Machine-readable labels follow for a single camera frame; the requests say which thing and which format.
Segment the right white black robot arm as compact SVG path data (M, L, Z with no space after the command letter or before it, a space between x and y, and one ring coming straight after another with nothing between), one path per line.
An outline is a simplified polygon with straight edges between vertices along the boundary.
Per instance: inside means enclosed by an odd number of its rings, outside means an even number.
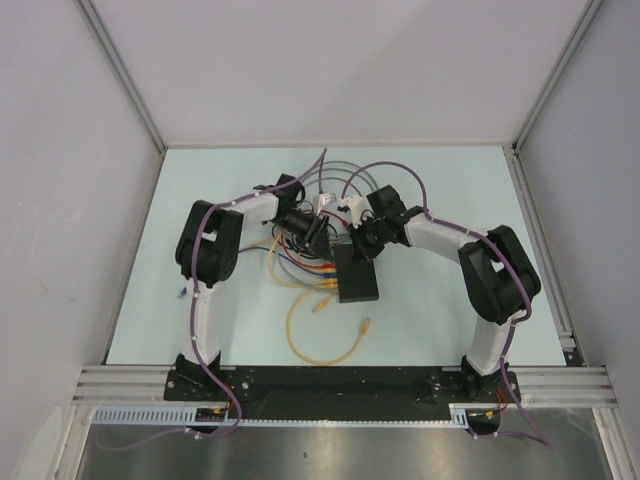
M350 215L354 253L366 260L389 244L428 250L458 264L477 314L471 346L461 360L461 388L484 401L506 378L515 327L532 314L541 280L514 230L500 225L485 232L439 219L422 206L408 208L387 185L365 197L349 195L338 209Z

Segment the black network switch box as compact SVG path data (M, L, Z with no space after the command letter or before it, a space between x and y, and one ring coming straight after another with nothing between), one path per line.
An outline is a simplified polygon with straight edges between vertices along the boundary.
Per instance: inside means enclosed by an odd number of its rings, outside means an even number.
M338 298L342 304L377 301L379 289L374 263L354 251L351 244L334 247Z

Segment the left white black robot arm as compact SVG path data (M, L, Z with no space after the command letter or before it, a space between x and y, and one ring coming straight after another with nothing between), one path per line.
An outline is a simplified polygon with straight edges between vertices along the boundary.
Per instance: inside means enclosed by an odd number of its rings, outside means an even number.
M209 368L220 353L213 338L211 301L217 285L235 270L242 233L271 222L294 236L303 250L327 262L332 260L328 221L298 210L305 199L301 181L283 174L274 185L260 185L239 199L216 205L197 200L191 206L175 251L181 275L190 283L188 293L196 301L189 324L195 328L190 338L196 346L176 359L178 375L197 398L214 397L221 376Z

